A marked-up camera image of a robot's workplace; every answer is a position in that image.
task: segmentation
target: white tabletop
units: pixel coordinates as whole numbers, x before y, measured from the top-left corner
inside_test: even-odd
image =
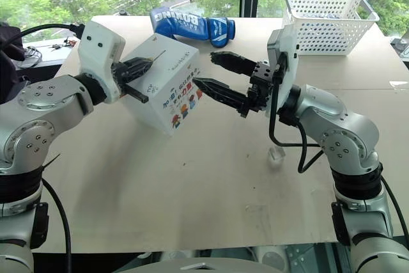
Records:
[[[152,34],[148,17],[95,17],[127,40],[124,55]],[[224,48],[266,59],[266,42],[280,19],[236,19],[236,38]],[[208,42],[183,39],[201,52],[204,76],[244,91],[248,77],[212,65]],[[74,47],[61,74],[78,72]],[[401,85],[390,82],[400,81]],[[297,83],[330,90],[380,130],[377,146],[395,195],[409,220],[406,166],[409,74],[373,26],[349,56],[302,56]],[[283,141],[294,128],[277,126]],[[173,136],[133,118],[119,102],[100,104],[52,144],[44,177],[58,191],[72,231],[74,253],[205,249],[335,241],[334,200],[328,162],[322,157],[302,175],[299,149],[286,149],[280,169],[267,163],[268,119],[204,97]],[[316,150],[309,150],[311,157]],[[63,252],[61,219],[47,192],[50,226],[41,252]],[[395,234],[401,234],[391,206]]]

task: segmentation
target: white plastic basket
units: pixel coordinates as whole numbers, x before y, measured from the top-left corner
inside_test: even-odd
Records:
[[[379,21],[366,0],[286,0],[283,24],[293,24],[298,54],[349,54],[364,33]],[[369,14],[361,19],[357,8]]]

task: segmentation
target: white box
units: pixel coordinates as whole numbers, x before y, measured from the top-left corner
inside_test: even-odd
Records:
[[[201,90],[192,82],[201,73],[199,51],[155,33],[121,61],[134,57],[158,57],[142,77],[129,83],[148,96],[149,101],[143,104],[130,95],[121,101],[140,120],[172,135],[202,97]]]

